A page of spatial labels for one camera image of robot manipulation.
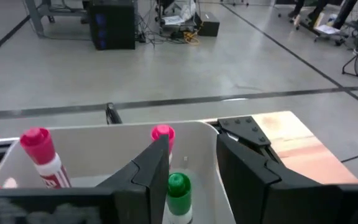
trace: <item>marker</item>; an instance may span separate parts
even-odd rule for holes
[[[190,179],[180,172],[169,175],[167,190],[168,220],[173,224],[188,224],[193,219]]]
[[[172,148],[173,142],[175,140],[175,130],[166,124],[159,124],[152,129],[152,140],[158,140],[161,135],[167,134],[169,139],[169,167],[171,168],[171,161],[172,161]]]
[[[20,144],[34,162],[49,189],[71,187],[66,169],[55,152],[52,137],[45,128],[32,128],[20,137]]]

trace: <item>black box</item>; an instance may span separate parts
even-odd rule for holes
[[[135,49],[135,8],[132,0],[92,0],[89,27],[98,50]]]
[[[196,13],[195,21],[199,27],[198,35],[207,37],[218,36],[220,22],[212,12],[201,12],[200,16]]]

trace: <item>green cap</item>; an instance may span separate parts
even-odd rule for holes
[[[182,173],[173,173],[168,178],[168,208],[174,215],[184,215],[191,207],[190,179]]]

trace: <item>green glue stick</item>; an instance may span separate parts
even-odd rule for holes
[[[172,224],[188,224],[193,219],[191,206],[191,182],[180,172],[168,177],[168,219]]]

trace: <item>black computer tower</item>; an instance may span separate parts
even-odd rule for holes
[[[135,49],[133,0],[91,0],[88,19],[96,49]]]

